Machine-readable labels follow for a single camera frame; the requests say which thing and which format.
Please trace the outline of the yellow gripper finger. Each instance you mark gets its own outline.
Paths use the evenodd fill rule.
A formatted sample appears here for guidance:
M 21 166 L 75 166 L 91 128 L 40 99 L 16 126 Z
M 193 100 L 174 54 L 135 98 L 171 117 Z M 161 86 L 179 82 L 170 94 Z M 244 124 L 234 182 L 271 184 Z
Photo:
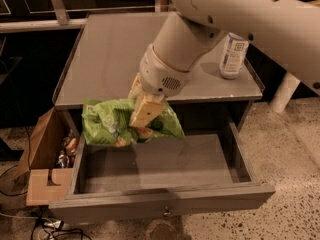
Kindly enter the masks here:
M 134 112 L 129 125 L 135 128 L 146 127 L 158 117 L 164 109 L 162 99 L 157 100 L 153 95 L 143 95 L 137 98 Z
M 141 77 L 140 77 L 140 74 L 137 73 L 132 83 L 128 97 L 130 99 L 136 99 L 141 94 L 141 92 L 142 92 Z

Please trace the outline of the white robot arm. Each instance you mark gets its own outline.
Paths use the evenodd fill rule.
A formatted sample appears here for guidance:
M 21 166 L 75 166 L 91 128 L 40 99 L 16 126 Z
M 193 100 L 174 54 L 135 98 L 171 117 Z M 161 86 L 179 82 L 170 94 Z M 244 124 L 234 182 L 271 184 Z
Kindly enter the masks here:
M 298 0 L 172 0 L 171 12 L 139 67 L 130 125 L 156 118 L 197 61 L 231 32 L 251 42 L 312 91 L 320 83 L 320 8 Z

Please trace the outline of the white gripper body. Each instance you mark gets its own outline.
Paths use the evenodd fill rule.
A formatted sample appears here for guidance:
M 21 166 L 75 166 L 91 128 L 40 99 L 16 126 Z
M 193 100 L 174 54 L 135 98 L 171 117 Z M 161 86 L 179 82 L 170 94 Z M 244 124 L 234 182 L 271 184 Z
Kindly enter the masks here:
M 139 73 L 144 91 L 171 97 L 179 94 L 191 77 L 190 72 L 176 71 L 162 62 L 150 44 L 140 61 Z

